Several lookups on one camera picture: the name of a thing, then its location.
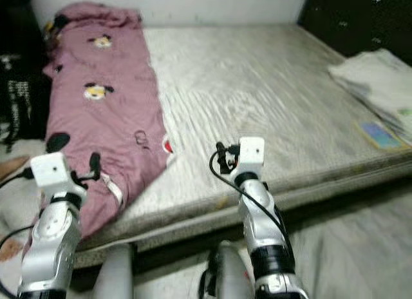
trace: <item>white wall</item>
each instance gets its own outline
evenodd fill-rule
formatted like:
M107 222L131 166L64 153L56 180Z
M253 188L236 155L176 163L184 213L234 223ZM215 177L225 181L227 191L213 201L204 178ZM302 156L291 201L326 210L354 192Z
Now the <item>white wall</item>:
M63 6L84 0L33 0L43 26ZM304 0L87 0L137 8L147 26L293 23Z

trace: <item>black joint band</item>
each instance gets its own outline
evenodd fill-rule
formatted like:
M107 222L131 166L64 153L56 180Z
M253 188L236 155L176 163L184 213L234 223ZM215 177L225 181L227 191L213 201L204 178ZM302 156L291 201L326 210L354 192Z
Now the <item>black joint band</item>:
M299 293L272 293L269 289L269 285L262 285L256 290L255 299L301 299Z
M263 246L250 255L255 279L274 273L295 273L295 266L284 246Z
M253 172L244 172L234 179L234 183L240 188L240 185L246 180L257 180L258 176Z
M53 197L50 201L51 204L55 202L60 202L60 201L67 201L73 204L78 210L80 210L80 206L82 205L82 199L80 196L73 194L73 193L67 193L66 196L64 197Z

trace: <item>folded blanket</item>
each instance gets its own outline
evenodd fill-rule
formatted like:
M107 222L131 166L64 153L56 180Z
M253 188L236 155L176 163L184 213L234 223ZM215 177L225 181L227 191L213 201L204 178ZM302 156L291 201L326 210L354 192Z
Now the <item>folded blanket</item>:
M412 68L385 49L329 67L331 76L404 140L412 139Z
M62 152L79 174L89 171L93 152L101 155L102 178L88 182L80 212L87 237L165 169L165 128L139 14L77 3L57 20L57 47L44 69L53 78L46 141L63 141ZM67 144L61 135L69 136Z

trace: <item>black bag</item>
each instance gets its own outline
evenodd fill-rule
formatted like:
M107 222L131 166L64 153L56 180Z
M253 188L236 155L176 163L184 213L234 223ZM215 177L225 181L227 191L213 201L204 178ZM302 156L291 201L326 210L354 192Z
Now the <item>black bag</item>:
M17 139L44 138L51 81L16 55L2 55L0 60L0 117L8 125L3 142L10 151Z

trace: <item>pink blanket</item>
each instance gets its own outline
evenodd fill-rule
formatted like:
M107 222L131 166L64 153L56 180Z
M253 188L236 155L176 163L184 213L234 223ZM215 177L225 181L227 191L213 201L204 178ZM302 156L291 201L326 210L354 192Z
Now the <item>pink blanket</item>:
M46 140L70 136L62 152L79 174L89 171L91 154L99 152L103 174L122 192L119 201L107 181L88 181L80 212L86 238L161 174L168 152L139 14L94 3L69 5L58 14L65 25L44 69L53 79Z

